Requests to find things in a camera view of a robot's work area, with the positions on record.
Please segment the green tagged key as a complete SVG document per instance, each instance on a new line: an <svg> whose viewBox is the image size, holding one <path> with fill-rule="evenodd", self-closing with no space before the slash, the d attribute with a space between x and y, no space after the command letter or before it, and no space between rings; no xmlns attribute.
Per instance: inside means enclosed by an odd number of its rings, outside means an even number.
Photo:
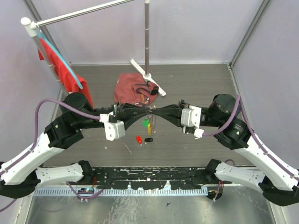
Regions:
<svg viewBox="0 0 299 224"><path fill-rule="evenodd" d="M143 119L142 120L143 127L148 127L149 123L150 123L149 119Z"/></svg>

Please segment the black tagged key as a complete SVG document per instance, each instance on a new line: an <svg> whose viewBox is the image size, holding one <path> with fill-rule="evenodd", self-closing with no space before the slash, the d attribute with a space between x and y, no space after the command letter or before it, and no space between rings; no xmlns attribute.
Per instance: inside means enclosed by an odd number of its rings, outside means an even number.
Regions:
<svg viewBox="0 0 299 224"><path fill-rule="evenodd" d="M145 138L144 142L153 142L153 138Z"/></svg>

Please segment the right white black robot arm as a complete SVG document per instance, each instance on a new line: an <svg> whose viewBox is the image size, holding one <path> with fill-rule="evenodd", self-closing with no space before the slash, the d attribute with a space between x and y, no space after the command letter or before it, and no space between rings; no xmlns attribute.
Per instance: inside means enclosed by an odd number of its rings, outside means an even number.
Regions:
<svg viewBox="0 0 299 224"><path fill-rule="evenodd" d="M249 160L257 171L228 165L211 159L205 167L205 179L211 184L233 182L260 192L279 206L299 201L299 171L283 162L254 133L240 95L215 95L208 108L180 100L177 105L152 109L157 115L181 127L196 138L213 136L224 147Z"/></svg>

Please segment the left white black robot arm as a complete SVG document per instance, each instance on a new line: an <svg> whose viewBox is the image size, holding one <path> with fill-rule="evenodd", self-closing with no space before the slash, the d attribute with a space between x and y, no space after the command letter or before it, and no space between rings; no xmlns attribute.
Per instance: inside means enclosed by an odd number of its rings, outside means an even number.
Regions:
<svg viewBox="0 0 299 224"><path fill-rule="evenodd" d="M45 102L59 105L62 114L38 133L38 113ZM35 137L33 143L13 159L0 164L0 194L12 199L30 195L36 188L46 185L74 182L88 185L94 171L88 161L81 160L65 167L43 168L49 158L63 152L83 139L82 130L104 128L106 139L113 141L125 135L138 119L148 115L148 107L114 104L94 109L83 93L69 94L64 101L42 100L35 111Z"/></svg>

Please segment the keyring with yellow tag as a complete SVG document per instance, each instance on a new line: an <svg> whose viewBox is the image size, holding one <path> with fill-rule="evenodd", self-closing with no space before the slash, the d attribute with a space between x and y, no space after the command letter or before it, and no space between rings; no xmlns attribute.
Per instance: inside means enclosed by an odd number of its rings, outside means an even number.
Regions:
<svg viewBox="0 0 299 224"><path fill-rule="evenodd" d="M152 135L155 131L155 127L156 127L156 115L154 115L153 113L150 113L148 115L148 135Z"/></svg>

